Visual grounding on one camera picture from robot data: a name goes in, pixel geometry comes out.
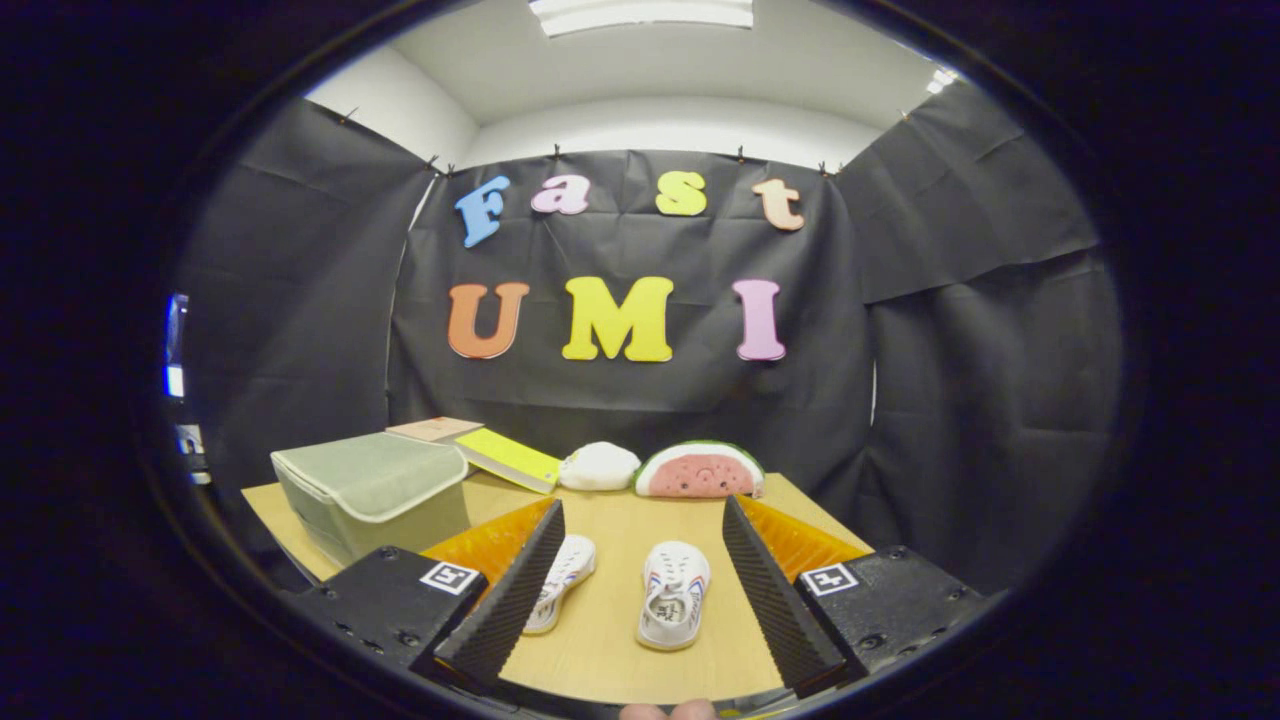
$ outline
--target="yellow letter m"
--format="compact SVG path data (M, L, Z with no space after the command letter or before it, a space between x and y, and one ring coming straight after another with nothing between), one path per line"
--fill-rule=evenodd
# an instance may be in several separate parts
M568 281L564 290L573 296L573 327L563 350L564 357L594 360L599 352L591 342L594 329L604 355L611 360L618 356L627 333L631 333L627 360L671 360L671 347L667 345L667 296L675 287L667 278L640 278L631 286L622 307L618 307L603 279L586 277Z

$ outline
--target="yellow book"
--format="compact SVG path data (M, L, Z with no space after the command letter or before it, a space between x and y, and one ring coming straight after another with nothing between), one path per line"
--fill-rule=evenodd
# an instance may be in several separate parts
M526 445L503 437L489 428L480 428L447 442L456 443L471 464L547 495L559 480L559 459L539 452Z

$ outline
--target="orange letter u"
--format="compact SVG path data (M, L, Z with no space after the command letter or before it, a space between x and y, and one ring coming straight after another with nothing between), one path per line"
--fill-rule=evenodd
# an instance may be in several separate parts
M476 311L480 299L488 293L483 284L460 284L449 291L453 309L449 311L449 347L463 357L488 360L511 348L516 340L516 323L520 320L520 299L529 295L525 283L503 283L494 288L494 295L502 300L498 309L498 329L486 338L476 337Z

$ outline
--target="black cloth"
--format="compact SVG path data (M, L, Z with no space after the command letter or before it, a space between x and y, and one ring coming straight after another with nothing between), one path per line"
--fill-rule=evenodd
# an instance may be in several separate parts
M658 177L703 176L708 208L658 211ZM589 209L540 214L530 206L548 178L590 179ZM497 176L511 179L499 229L471 249L457 200ZM751 186L781 178L800 193L799 231L774 228ZM849 214L833 184L808 168L699 152L584 152L498 163L440 178L410 233L396 291L389 379L394 423L434 415L481 420L535 448L564 456L609 441L641 459L677 442L718 439L751 452L819 501L851 482L870 419L867 311ZM622 352L567 360L570 278L603 278L614 302L645 275L669 278L668 363ZM739 279L769 279L780 361L744 361ZM447 342L449 288L480 283L477 334L497 323L493 290L530 286L511 348L465 359Z
M396 268L430 182L411 152L300 100L227 170L175 288L189 296L186 398L214 488L255 548L241 489L275 482L275 450L387 427Z
M836 181L876 363L831 509L992 592L1062 538L1114 432L1124 347L1097 232L1044 151L957 82Z

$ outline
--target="fingertip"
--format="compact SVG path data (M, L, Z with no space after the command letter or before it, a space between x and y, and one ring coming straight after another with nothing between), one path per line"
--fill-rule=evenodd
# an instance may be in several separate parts
M671 720L717 720L716 707L709 700L682 702L671 711Z
M628 705L618 712L618 720L669 720L657 705Z

